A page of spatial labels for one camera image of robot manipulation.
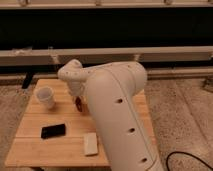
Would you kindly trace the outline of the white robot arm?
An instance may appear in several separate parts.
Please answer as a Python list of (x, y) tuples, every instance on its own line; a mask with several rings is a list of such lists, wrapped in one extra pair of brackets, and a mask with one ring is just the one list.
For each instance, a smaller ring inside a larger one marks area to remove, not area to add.
[(84, 68), (72, 60), (58, 71), (71, 94), (83, 95), (112, 171), (164, 171), (133, 102), (147, 74), (136, 61)]

